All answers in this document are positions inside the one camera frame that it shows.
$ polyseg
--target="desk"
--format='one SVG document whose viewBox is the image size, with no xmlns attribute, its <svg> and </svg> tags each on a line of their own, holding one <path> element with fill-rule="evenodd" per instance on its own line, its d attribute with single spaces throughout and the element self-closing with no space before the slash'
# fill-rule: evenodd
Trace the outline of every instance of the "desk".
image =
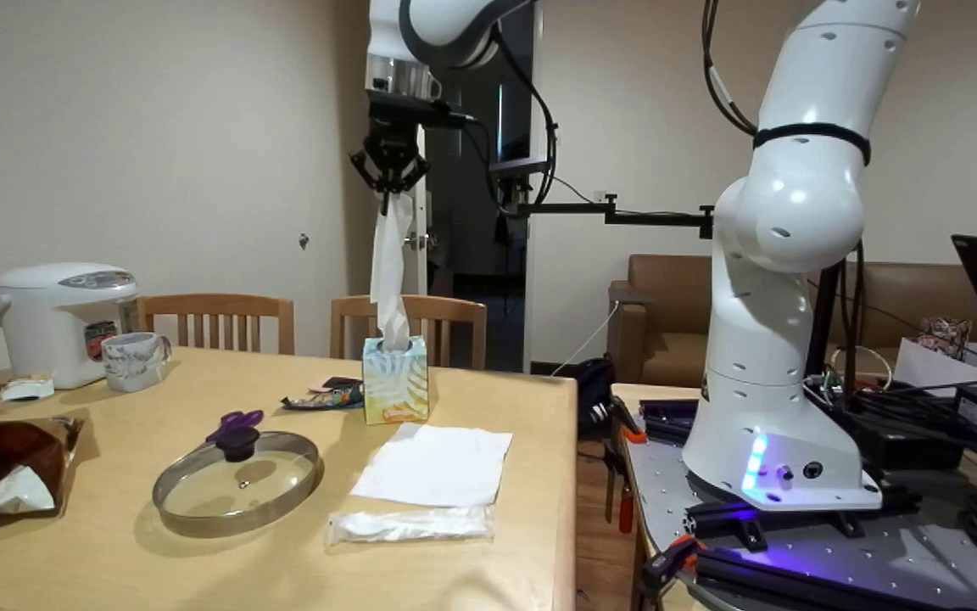
<svg viewBox="0 0 977 611">
<path fill-rule="evenodd" d="M 697 390 L 681 387 L 641 387 L 641 384 L 613 384 L 613 392 L 637 409 L 648 396 L 697 396 Z M 673 538 L 687 534 L 687 509 L 698 502 L 690 486 L 690 467 L 681 463 L 681 450 L 675 445 L 625 445 L 625 460 L 630 467 L 630 483 L 641 505 L 637 538 L 641 552 L 665 548 Z M 878 517 L 862 523 L 862 538 L 844 538 L 833 527 L 799 527 L 779 528 L 779 538 L 768 552 L 747 552 L 733 538 L 706 538 L 720 548 L 747 552 L 750 559 L 785 566 L 785 559 L 812 559 L 812 570 L 844 578 L 848 582 L 891 582 L 899 592 L 937 596 L 958 607 L 977 607 L 977 545 L 966 538 L 959 527 L 952 527 L 952 513 L 965 505 L 966 493 L 977 488 L 977 454 L 965 450 L 959 470 L 949 477 L 937 477 L 937 488 L 924 494 L 919 513 L 909 517 Z M 693 607 L 687 586 L 673 586 L 662 607 Z"/>
<path fill-rule="evenodd" d="M 359 375 L 359 363 L 178 348 L 169 375 L 139 392 L 93 384 L 0 408 L 0 418 L 89 418 L 64 513 L 0 523 L 0 607 L 575 607 L 575 379 L 433 371 L 431 424 L 511 430 L 497 535 L 328 545 L 328 513 L 380 509 L 350 488 L 393 428 L 367 428 L 362 409 L 280 408 L 327 375 Z M 169 534 L 148 502 L 155 475 L 239 408 L 260 408 L 260 430 L 314 439 L 323 486 L 255 534 Z"/>
</svg>

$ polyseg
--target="chair back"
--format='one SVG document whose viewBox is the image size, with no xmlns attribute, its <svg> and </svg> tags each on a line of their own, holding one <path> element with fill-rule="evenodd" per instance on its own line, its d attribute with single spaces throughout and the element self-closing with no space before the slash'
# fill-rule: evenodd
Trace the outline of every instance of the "chair back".
<svg viewBox="0 0 977 611">
<path fill-rule="evenodd" d="M 240 290 L 184 290 L 137 297 L 137 328 L 169 333 L 178 345 L 236 354 L 295 354 L 291 302 Z"/>
<path fill-rule="evenodd" d="M 406 295 L 411 333 L 424 334 L 427 358 L 450 366 L 455 356 L 468 356 L 475 371 L 485 371 L 490 354 L 490 310 L 485 302 L 448 297 L 448 295 Z M 459 354 L 455 324 L 468 324 L 468 354 Z M 377 334 L 377 306 L 367 295 L 334 297 L 328 310 L 328 356 L 358 358 L 362 334 Z"/>
</svg>

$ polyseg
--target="floor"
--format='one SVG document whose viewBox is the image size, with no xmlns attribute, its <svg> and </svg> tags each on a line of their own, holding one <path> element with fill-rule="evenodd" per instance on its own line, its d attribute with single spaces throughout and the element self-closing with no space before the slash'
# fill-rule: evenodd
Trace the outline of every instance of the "floor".
<svg viewBox="0 0 977 611">
<path fill-rule="evenodd" d="M 629 611 L 635 535 L 604 519 L 608 467 L 601 441 L 580 441 L 576 454 L 576 611 Z"/>
</svg>

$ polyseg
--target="bowl lid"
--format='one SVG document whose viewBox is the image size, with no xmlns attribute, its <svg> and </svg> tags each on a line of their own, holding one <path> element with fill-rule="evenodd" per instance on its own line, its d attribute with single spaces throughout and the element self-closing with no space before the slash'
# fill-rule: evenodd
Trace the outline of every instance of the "bowl lid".
<svg viewBox="0 0 977 611">
<path fill-rule="evenodd" d="M 291 430 L 255 430 L 260 409 L 232 409 L 221 428 L 152 486 L 160 519 L 184 535 L 257 528 L 323 483 L 320 448 Z"/>
</svg>

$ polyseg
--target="cardboard box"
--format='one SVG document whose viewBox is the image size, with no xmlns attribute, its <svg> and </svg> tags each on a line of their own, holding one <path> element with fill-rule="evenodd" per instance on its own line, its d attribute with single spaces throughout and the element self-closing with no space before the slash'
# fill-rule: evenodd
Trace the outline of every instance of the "cardboard box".
<svg viewBox="0 0 977 611">
<path fill-rule="evenodd" d="M 431 418 L 431 371 L 424 334 L 415 334 L 406 348 L 385 348 L 380 334 L 362 338 L 359 375 L 367 424 Z"/>
</svg>

